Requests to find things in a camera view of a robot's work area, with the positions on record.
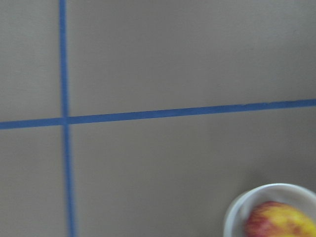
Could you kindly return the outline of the white bowl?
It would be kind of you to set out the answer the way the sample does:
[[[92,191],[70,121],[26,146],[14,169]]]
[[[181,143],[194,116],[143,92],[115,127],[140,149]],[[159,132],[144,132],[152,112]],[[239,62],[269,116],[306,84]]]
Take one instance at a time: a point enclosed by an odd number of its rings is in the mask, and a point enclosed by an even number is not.
[[[316,220],[315,192],[294,184],[266,184],[242,193],[231,202],[223,219],[222,236],[246,236],[244,225],[251,211],[267,201],[289,204]]]

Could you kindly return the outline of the red yellow apple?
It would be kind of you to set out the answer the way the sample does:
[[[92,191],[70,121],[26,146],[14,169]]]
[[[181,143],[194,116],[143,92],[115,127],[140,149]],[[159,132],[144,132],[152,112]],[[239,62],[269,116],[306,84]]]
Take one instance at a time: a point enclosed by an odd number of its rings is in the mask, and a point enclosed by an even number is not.
[[[244,233],[247,237],[314,237],[316,224],[289,204],[267,201],[252,209]]]

